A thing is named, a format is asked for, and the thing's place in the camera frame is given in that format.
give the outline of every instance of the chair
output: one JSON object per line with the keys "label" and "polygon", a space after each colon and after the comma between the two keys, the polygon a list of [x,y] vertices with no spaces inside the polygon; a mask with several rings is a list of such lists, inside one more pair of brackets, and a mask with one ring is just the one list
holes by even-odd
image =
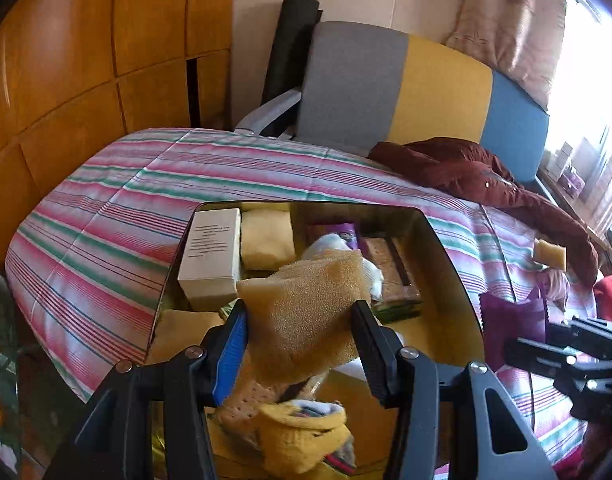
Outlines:
{"label": "chair", "polygon": [[381,140],[473,140],[520,182],[535,181],[548,114],[516,83],[460,52],[363,23],[323,22],[313,33],[302,88],[236,127],[259,135],[300,104],[294,139],[367,155]]}

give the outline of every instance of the purple snack package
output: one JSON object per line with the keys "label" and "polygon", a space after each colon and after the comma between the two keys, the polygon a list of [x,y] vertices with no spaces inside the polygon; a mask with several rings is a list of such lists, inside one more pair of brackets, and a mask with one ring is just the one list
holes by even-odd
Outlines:
{"label": "purple snack package", "polygon": [[518,303],[484,292],[480,294],[480,309],[484,325],[484,358],[494,372],[504,365],[506,339],[525,337],[546,342],[546,298],[538,286]]}
{"label": "purple snack package", "polygon": [[308,243],[311,244],[318,238],[329,233],[336,233],[346,242],[350,249],[358,249],[355,224],[313,224],[306,228]]}

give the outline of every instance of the white cardboard box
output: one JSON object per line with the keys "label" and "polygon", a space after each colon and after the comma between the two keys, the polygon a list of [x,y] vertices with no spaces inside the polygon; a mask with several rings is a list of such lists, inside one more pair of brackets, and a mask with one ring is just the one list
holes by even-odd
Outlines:
{"label": "white cardboard box", "polygon": [[240,227],[236,208],[194,214],[177,275],[194,310],[217,311],[237,297]]}

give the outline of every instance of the pink curtain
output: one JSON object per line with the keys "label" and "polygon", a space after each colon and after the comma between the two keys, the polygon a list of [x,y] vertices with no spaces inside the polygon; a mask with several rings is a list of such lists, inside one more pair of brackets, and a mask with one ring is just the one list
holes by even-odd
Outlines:
{"label": "pink curtain", "polygon": [[464,0],[446,45],[517,81],[547,109],[565,14],[566,0]]}

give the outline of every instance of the blue gripper pad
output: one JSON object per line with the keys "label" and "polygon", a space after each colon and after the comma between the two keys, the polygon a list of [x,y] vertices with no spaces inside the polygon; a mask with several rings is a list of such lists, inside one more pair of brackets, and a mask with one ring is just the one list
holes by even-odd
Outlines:
{"label": "blue gripper pad", "polygon": [[235,304],[220,336],[217,346],[222,348],[214,369],[211,393],[212,405],[215,407],[221,406],[230,395],[248,343],[246,305],[243,301],[238,300]]}

